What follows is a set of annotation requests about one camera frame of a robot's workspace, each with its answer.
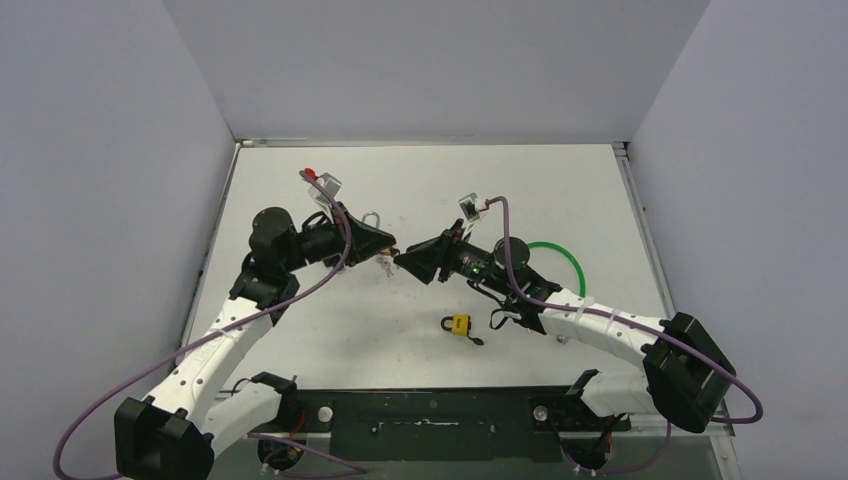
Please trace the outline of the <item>yellow black padlock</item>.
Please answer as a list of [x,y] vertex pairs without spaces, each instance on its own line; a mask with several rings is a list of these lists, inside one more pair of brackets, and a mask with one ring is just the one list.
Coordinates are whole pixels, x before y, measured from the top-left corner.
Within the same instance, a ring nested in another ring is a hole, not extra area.
[[452,335],[469,338],[471,332],[471,316],[468,314],[453,314],[443,317],[440,321],[440,327]]

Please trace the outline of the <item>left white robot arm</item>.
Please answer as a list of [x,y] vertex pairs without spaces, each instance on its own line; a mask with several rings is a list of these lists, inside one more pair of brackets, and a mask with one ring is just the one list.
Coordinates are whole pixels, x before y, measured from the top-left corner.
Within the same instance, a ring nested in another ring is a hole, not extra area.
[[335,260],[355,266],[395,246],[395,237],[348,211],[297,229],[279,207],[252,221],[239,276],[206,335],[141,400],[114,416],[118,473],[130,479],[205,479],[215,460],[254,428],[282,431],[297,420],[294,381],[268,372],[227,400],[217,398],[252,347],[279,321],[300,289],[296,270]]

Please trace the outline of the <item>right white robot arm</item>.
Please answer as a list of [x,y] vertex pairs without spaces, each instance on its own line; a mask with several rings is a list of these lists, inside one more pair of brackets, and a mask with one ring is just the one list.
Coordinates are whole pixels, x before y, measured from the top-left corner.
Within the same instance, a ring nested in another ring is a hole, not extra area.
[[658,414],[702,433],[731,386],[734,367],[693,316],[670,319],[628,314],[545,279],[529,264],[531,249],[512,237],[492,250],[471,244],[462,221],[415,244],[394,262],[424,284],[457,274],[497,301],[515,323],[542,335],[573,339],[638,368],[634,375],[597,371],[576,382],[565,402],[568,421],[588,429],[603,417]]

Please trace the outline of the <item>brass padlock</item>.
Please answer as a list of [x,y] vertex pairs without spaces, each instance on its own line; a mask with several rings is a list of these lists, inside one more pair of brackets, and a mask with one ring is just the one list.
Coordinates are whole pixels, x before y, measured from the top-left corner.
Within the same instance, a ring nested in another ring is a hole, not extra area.
[[369,228],[366,242],[369,252],[384,257],[394,258],[399,254],[396,237],[381,229],[381,216],[376,211],[367,211],[362,215],[361,222]]

